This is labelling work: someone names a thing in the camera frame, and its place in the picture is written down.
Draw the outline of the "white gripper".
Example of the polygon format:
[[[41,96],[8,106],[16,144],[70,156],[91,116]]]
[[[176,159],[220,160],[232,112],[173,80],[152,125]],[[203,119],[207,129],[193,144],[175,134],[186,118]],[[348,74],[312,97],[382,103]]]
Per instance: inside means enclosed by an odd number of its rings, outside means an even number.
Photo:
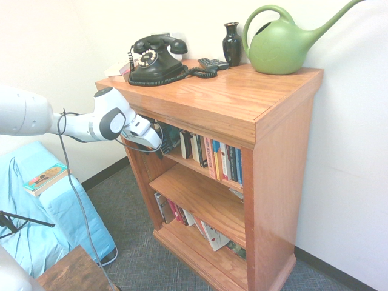
[[[135,136],[128,130],[123,130],[122,135],[126,140],[136,143],[140,152],[150,153],[152,149],[148,147],[157,149],[161,145],[161,138],[154,129],[148,129],[145,134],[140,136]],[[163,153],[160,149],[155,153],[160,160],[163,159]]]

